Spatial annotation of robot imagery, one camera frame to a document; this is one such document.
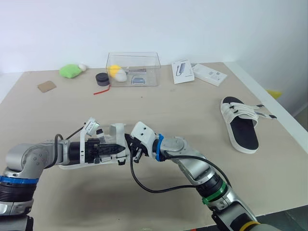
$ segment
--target black cable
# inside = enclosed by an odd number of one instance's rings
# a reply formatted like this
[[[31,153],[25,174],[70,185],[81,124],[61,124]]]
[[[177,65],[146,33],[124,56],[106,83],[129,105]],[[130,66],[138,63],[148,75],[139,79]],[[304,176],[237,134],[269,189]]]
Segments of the black cable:
[[[58,138],[63,140],[63,137],[62,137],[61,134],[55,135],[55,137],[54,137],[54,158],[53,158],[53,162],[50,165],[48,165],[46,168],[50,168],[50,167],[54,166],[54,164],[57,162],[57,159],[58,159]]]
[[[215,169],[217,169],[217,171],[220,172],[221,175],[225,178],[227,184],[230,185],[230,187],[232,187],[231,184],[230,184],[230,181],[229,181],[229,179],[228,179],[228,177],[227,177],[227,175],[226,175],[219,167],[217,167],[214,163],[212,163],[211,161],[206,160],[206,159],[201,158],[201,157],[198,157],[198,156],[193,156],[193,155],[176,155],[176,156],[169,156],[169,157],[166,157],[166,160],[169,160],[169,159],[176,159],[176,158],[196,159],[196,160],[201,160],[201,161],[203,161],[203,162],[208,163],[209,165],[211,165],[212,167],[214,167]]]
[[[70,136],[68,136],[66,138],[66,140],[68,140],[69,138],[72,138],[77,132],[81,131],[83,129],[83,127],[79,128],[77,131],[73,132]]]
[[[168,189],[161,189],[161,190],[152,190],[149,189],[147,187],[145,187],[136,177],[135,172],[134,172],[134,167],[133,167],[133,150],[132,148],[130,148],[130,171],[131,174],[134,178],[134,180],[136,181],[136,183],[142,187],[144,190],[150,192],[150,193],[165,193],[165,192],[169,192],[172,190],[176,190],[176,189],[184,189],[184,188],[195,188],[196,186],[194,185],[181,185],[181,186],[176,186],[176,187],[172,187],[172,188],[168,188]]]

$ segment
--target red wire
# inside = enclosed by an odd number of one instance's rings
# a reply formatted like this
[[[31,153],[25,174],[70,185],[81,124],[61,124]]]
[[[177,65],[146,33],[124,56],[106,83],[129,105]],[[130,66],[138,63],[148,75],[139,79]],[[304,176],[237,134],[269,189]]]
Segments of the red wire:
[[[101,93],[104,93],[104,92],[106,92],[106,91],[109,91],[110,88],[111,88],[111,84],[109,84],[108,89],[102,90],[102,91],[99,91],[99,92],[96,92],[96,93],[93,93],[93,95],[97,95],[97,94],[101,94]]]

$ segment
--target table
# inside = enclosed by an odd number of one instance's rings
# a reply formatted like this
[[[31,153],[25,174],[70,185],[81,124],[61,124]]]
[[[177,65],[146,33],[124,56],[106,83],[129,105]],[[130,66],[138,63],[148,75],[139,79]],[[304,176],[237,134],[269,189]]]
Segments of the table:
[[[220,100],[234,96],[246,104],[260,101],[225,64],[205,65],[228,75],[219,88],[199,79],[174,85],[171,66],[162,66],[158,87],[111,88],[94,96],[100,91],[95,75],[104,69],[89,69],[74,79],[62,78],[58,71],[25,72],[0,104],[0,159],[16,144],[42,142],[57,133],[67,136],[90,116],[107,131],[119,122],[130,132],[142,121],[165,137],[184,137],[221,167],[255,215],[308,204],[307,153],[279,121],[262,118],[256,128],[259,150],[243,154],[233,149]],[[47,80],[57,88],[41,93],[37,85]],[[152,189],[188,183],[169,161],[142,157],[135,171]],[[129,165],[46,169],[34,199],[30,215],[35,230],[180,231],[214,224],[196,190],[148,193],[133,181]]]

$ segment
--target yellow object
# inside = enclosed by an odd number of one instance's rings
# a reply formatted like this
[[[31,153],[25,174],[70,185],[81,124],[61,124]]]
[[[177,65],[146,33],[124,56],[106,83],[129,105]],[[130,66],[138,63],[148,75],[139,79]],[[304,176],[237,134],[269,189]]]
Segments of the yellow object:
[[[275,91],[275,90],[266,90],[274,99],[278,99],[281,95],[281,91]]]
[[[245,231],[245,229],[247,229],[249,226],[251,226],[251,225],[259,225],[260,223],[259,222],[257,222],[257,221],[250,221],[250,222],[247,222],[246,224],[244,224],[242,227],[241,227],[241,229],[240,229],[240,231]]]
[[[121,70],[122,68],[119,65],[112,65],[108,67],[108,74],[114,78],[116,74]]]

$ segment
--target yellow ring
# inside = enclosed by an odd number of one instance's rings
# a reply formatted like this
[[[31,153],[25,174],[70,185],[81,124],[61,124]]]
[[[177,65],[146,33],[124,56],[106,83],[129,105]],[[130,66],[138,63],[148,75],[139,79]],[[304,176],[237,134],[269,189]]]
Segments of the yellow ring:
[[[260,223],[257,222],[257,221],[250,221],[250,222],[247,222],[246,224],[244,224],[241,228],[240,228],[240,231],[245,231],[245,229],[247,229],[249,226],[251,225],[259,225]]]

